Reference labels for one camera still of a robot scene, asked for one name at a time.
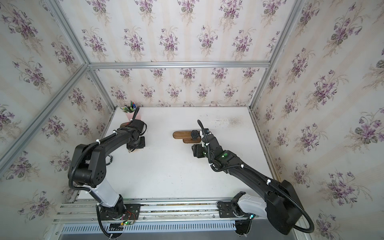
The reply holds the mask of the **black digital watch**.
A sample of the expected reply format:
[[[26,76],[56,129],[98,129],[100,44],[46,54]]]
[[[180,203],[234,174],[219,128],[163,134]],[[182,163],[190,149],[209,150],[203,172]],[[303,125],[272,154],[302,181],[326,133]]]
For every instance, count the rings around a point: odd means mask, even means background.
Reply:
[[[200,135],[200,132],[198,130],[191,131],[191,139],[192,140],[197,140],[200,137],[201,137],[201,135]]]

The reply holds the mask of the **brown wooden watch stand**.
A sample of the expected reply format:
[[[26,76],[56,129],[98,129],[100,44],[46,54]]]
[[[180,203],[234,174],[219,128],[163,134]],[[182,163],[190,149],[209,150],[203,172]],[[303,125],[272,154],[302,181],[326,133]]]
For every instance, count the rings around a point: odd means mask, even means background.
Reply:
[[[202,141],[202,138],[197,140],[191,139],[191,131],[176,131],[173,133],[173,138],[176,140],[183,140],[184,144],[198,144]]]

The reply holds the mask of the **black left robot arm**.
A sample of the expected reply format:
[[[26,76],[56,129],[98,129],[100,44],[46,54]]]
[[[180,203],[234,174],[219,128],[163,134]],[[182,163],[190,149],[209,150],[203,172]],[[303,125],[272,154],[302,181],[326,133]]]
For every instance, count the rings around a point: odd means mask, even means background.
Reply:
[[[145,147],[144,133],[147,125],[137,115],[135,108],[131,120],[114,130],[109,136],[97,139],[88,145],[76,146],[68,170],[68,185],[71,190],[85,191],[98,202],[100,209],[121,216],[125,213],[123,197],[106,180],[106,158],[125,145],[132,152]]]

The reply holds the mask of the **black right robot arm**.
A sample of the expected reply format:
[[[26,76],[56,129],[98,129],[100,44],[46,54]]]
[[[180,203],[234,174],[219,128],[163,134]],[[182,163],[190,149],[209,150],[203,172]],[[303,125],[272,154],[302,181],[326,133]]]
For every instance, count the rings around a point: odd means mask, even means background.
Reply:
[[[217,138],[209,129],[201,128],[202,143],[192,146],[196,158],[207,158],[209,166],[216,172],[229,174],[250,187],[266,203],[266,217],[281,234],[287,235],[292,229],[311,234],[315,224],[305,211],[293,185],[284,180],[279,182],[253,169],[235,153],[223,150]]]

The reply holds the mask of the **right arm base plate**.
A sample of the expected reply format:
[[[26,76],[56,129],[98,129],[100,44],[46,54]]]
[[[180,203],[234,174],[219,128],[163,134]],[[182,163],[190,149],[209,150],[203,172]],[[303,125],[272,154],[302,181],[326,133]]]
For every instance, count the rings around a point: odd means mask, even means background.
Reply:
[[[259,215],[243,212],[237,204],[233,204],[232,202],[218,201],[217,208],[220,218],[260,218]]]

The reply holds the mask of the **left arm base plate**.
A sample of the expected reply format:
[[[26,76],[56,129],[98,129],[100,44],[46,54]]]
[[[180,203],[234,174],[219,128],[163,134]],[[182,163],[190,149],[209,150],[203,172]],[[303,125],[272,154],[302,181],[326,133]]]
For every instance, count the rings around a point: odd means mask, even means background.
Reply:
[[[99,207],[99,219],[101,221],[135,221],[139,218],[140,204],[124,204],[113,208]]]

